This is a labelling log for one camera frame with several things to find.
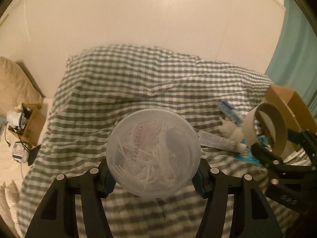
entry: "checkered blanket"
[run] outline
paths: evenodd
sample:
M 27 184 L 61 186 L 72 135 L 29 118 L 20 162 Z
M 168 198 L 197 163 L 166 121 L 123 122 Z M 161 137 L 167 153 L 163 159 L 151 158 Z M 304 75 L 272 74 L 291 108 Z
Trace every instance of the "checkered blanket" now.
M 229 63 L 158 47 L 96 47 L 70 57 L 66 67 L 48 132 L 23 182 L 18 220 L 24 234 L 53 179 L 60 173 L 81 175 L 98 166 L 106 156 L 111 131 L 130 113 L 169 108 L 194 128 L 217 133 L 221 100 L 247 113 L 261 102 L 272 83 L 262 74 Z M 265 188 L 266 169 L 241 162 L 225 151 L 202 149 L 202 156 L 227 175 L 252 174 Z M 269 202 L 285 232 L 291 224 L 291 211 Z M 195 237 L 206 200 L 192 185 L 159 199 L 137 197 L 116 185 L 103 206 L 114 237 L 184 238 Z M 232 211 L 233 198 L 229 196 L 223 237 L 229 237 Z M 80 237 L 85 237 L 80 198 L 76 198 L 76 212 Z

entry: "white tube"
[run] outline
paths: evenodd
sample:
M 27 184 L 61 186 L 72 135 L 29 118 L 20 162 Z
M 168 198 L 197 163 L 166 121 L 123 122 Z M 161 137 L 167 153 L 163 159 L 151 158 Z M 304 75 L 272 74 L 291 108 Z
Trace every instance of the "white tube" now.
M 227 150 L 238 153 L 243 153 L 247 149 L 247 145 L 245 144 L 238 143 L 234 140 L 229 140 L 224 137 L 220 137 L 218 135 L 211 134 L 205 131 L 199 131 L 198 137 L 200 145 L 210 148 Z

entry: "round translucent container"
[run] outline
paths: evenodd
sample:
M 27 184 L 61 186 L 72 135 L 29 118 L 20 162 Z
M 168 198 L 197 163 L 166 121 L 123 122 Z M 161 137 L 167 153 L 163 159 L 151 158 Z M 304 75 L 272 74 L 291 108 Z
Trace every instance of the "round translucent container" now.
M 199 138 L 176 113 L 144 109 L 121 120 L 109 136 L 106 158 L 128 192 L 160 198 L 185 187 L 200 162 Z

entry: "cardboard box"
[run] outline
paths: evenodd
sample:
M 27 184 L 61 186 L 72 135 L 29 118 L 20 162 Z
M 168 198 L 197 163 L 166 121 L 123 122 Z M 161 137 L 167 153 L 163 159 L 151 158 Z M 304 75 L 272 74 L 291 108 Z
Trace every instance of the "cardboard box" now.
M 303 102 L 302 98 L 299 94 L 292 89 L 271 85 L 265 98 L 262 102 L 268 102 L 274 105 L 281 113 L 285 120 L 286 128 L 294 130 L 294 131 L 304 131 L 309 129 L 313 133 L 317 133 L 317 124 L 311 115 L 308 107 Z M 275 130 L 270 122 L 267 119 L 266 115 L 262 113 L 258 115 L 258 119 L 260 123 L 265 123 L 266 128 L 264 128 L 264 132 L 266 135 L 271 136 L 272 142 L 275 140 Z M 290 141 L 286 143 L 286 149 L 280 152 L 282 159 L 288 157 L 292 152 L 298 150 L 300 145 L 296 145 Z
M 37 145 L 37 141 L 43 129 L 45 123 L 45 116 L 40 112 L 37 105 L 22 104 L 23 108 L 31 109 L 31 116 L 23 130 L 23 134 L 20 135 L 21 140 L 31 144 Z M 8 130 L 18 138 L 18 134 L 13 131 L 13 128 L 9 126 Z

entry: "beige wall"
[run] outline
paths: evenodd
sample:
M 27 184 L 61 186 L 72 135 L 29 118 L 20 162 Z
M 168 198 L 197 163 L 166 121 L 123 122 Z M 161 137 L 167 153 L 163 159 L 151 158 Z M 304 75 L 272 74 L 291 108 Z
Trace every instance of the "beige wall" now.
M 158 45 L 265 72 L 283 0 L 15 0 L 0 20 L 0 54 L 24 64 L 52 97 L 68 55 L 109 43 Z

